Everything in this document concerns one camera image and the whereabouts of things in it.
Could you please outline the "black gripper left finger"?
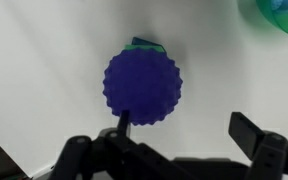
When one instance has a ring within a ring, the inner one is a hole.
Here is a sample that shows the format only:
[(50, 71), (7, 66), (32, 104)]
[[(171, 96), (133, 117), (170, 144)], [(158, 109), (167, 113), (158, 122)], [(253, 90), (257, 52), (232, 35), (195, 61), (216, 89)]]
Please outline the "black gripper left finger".
[(86, 135), (66, 141), (48, 180), (92, 180), (106, 172), (113, 180), (170, 180), (170, 162), (145, 144), (129, 138), (130, 113), (123, 111), (116, 128), (92, 140)]

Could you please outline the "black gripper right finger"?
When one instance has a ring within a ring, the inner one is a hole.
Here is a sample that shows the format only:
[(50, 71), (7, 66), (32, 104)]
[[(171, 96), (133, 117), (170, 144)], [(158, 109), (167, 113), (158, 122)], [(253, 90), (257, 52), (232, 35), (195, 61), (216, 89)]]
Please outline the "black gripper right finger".
[(251, 161), (245, 180), (282, 180), (288, 175), (288, 140), (260, 129), (241, 112), (232, 112), (229, 135)]

